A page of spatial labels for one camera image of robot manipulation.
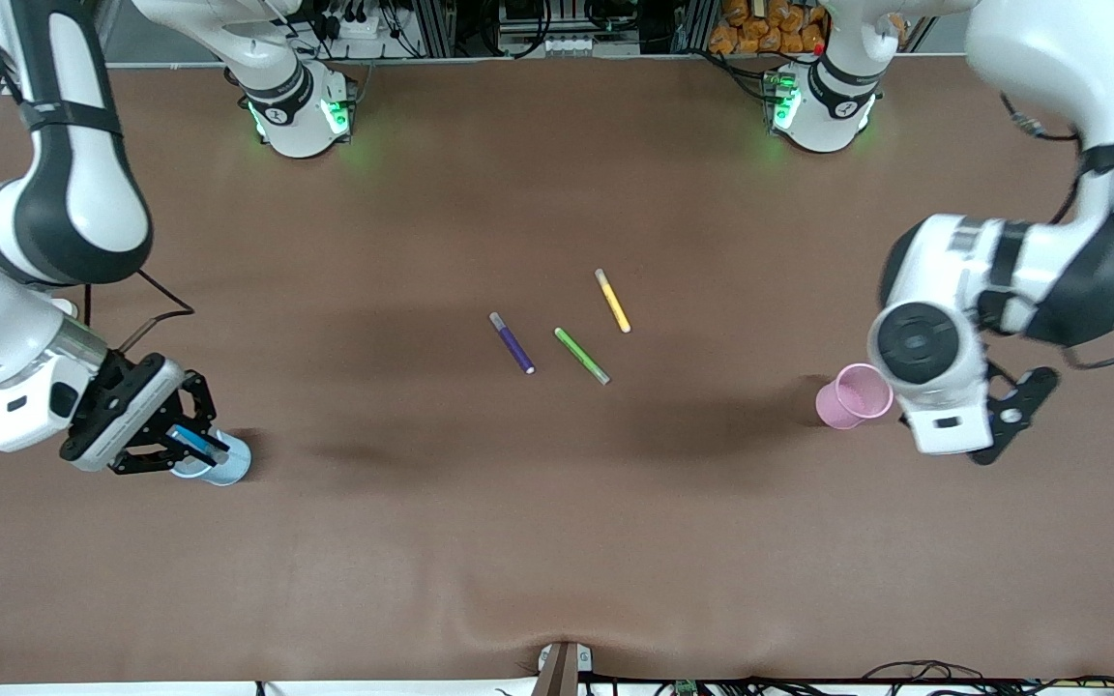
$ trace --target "blue marker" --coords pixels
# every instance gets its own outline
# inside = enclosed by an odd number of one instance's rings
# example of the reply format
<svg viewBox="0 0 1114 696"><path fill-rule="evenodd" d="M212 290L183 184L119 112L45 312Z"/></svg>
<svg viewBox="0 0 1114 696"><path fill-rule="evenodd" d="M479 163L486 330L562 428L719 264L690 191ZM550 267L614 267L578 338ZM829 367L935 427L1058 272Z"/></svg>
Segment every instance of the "blue marker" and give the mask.
<svg viewBox="0 0 1114 696"><path fill-rule="evenodd" d="M487 316L487 321L492 322L492 326L496 326L496 334L501 336L501 343L505 343L505 347L509 349L509 353L514 355L514 360L518 362L518 366L526 374L535 373L536 365L531 364L531 359L527 356L527 353L522 350L522 345L518 345L518 340L514 339L509 326L506 326L505 322L501 321L501 314L492 312Z"/></svg>

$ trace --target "table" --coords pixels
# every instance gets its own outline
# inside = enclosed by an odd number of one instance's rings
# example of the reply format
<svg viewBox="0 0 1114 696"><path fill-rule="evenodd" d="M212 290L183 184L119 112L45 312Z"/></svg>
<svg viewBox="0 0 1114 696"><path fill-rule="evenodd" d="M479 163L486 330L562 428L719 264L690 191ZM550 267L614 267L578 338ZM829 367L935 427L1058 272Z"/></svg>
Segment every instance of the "table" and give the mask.
<svg viewBox="0 0 1114 696"><path fill-rule="evenodd" d="M290 161L219 71L116 71L147 268L198 311L134 354L203 371L257 463L219 489L0 453L0 683L517 677L556 639L656 678L1114 673L1114 370L1065 374L987 468L897 413L803 424L898 235L1046 219L1074 170L956 58L885 89L814 156L702 62L383 67L353 144ZM29 157L0 100L0 179ZM166 308L134 278L92 325Z"/></svg>

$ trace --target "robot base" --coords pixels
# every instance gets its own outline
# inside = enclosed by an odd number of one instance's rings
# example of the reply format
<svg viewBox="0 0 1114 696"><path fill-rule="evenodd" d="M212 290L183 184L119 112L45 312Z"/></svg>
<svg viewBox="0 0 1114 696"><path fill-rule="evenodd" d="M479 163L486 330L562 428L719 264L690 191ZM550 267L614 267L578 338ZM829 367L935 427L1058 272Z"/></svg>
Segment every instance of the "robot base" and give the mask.
<svg viewBox="0 0 1114 696"><path fill-rule="evenodd" d="M771 130L785 136L793 145L810 153L843 150L867 127L870 109L876 105L872 96L863 106L853 101L841 102L849 111L848 118L832 118L828 107L810 94L810 66L791 65L780 70L780 78L791 85L764 82L764 92L774 94L776 105L764 105L764 115Z"/></svg>
<svg viewBox="0 0 1114 696"><path fill-rule="evenodd" d="M349 143L359 97L358 85L340 71L322 62L306 61L304 67L312 73L312 97L291 124L273 124L256 114L255 107L248 109L256 119L261 141L273 146L280 155L294 158L314 157L334 143Z"/></svg>

